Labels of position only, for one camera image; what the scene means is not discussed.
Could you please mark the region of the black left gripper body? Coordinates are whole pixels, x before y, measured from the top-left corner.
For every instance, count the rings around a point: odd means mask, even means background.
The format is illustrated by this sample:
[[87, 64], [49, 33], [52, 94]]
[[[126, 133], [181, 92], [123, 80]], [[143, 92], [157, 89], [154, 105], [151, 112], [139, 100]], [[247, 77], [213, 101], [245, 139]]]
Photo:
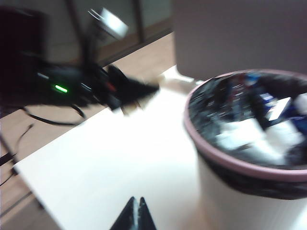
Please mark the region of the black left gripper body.
[[143, 83], [128, 78], [114, 65], [108, 66], [107, 74], [108, 80], [105, 83], [107, 89], [106, 104], [112, 111], [156, 93], [160, 88], [156, 83]]

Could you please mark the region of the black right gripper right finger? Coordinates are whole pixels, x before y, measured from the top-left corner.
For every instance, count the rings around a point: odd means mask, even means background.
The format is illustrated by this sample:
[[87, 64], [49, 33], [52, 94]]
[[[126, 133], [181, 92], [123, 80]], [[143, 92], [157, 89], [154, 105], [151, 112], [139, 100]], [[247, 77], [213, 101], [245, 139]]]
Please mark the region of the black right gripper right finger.
[[144, 197], [140, 198], [139, 209], [138, 209], [138, 229], [139, 230], [156, 230], [151, 213], [148, 209]]

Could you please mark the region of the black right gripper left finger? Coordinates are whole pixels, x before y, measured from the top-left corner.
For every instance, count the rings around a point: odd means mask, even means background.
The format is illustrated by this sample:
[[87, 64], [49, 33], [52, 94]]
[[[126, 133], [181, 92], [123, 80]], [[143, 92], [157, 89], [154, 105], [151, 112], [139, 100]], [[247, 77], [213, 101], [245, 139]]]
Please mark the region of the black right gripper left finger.
[[138, 202], [131, 197], [122, 209], [110, 230], [137, 230], [138, 229]]

